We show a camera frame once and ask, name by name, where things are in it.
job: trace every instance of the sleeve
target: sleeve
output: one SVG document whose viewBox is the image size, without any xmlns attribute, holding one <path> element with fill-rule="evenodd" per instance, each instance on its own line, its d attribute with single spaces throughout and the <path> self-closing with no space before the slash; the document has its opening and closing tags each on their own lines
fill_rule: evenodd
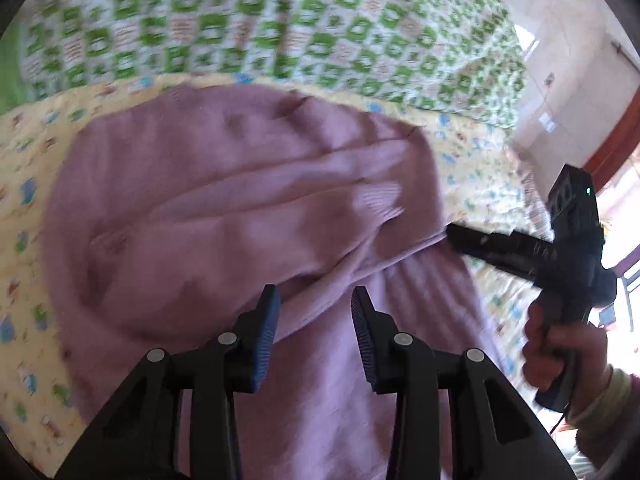
<svg viewBox="0 0 640 480">
<path fill-rule="evenodd" d="M 597 469 L 628 434 L 639 408 L 640 378 L 615 368 L 601 396 L 583 412 L 569 414 L 567 422 L 578 429 L 578 448 Z"/>
</svg>

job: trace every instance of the cartoon print pattern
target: cartoon print pattern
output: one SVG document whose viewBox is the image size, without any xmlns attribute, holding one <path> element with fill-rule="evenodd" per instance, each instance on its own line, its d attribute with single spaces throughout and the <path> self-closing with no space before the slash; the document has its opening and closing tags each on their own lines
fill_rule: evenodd
<svg viewBox="0 0 640 480">
<path fill-rule="evenodd" d="M 512 128 L 524 88 L 501 0 L 27 0 L 20 23 L 34 100 L 131 76 L 243 72 Z"/>
<path fill-rule="evenodd" d="M 91 118 L 132 107 L 177 84 L 290 82 L 247 74 L 186 74 L 130 78 L 71 89 L 0 116 L 0 424 L 27 460 L 53 476 L 84 425 L 74 407 L 58 341 L 55 312 L 38 260 L 40 221 L 49 189 L 74 137 Z M 484 229 L 532 232 L 516 163 L 505 152 L 506 133 L 461 116 L 425 112 L 316 86 L 299 90 L 331 102 L 383 113 L 423 127 L 436 157 L 449 220 Z M 18 247 L 17 240 L 25 240 Z M 520 386 L 520 334 L 529 284 L 470 261 L 494 317 L 510 380 Z"/>
</svg>

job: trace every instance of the pink towel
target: pink towel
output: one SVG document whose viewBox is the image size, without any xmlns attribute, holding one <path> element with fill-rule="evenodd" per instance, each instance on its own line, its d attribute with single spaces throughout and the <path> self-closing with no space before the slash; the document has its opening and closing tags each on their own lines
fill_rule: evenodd
<svg viewBox="0 0 640 480">
<path fill-rule="evenodd" d="M 395 399 L 364 378 L 353 287 L 436 349 L 498 355 L 464 263 L 437 243 L 443 227 L 423 133 L 379 114 L 261 86 L 181 87 L 92 121 L 44 227 L 83 416 L 150 348 L 202 345 L 277 283 L 267 380 L 237 396 L 245 478 L 382 478 Z"/>
</svg>

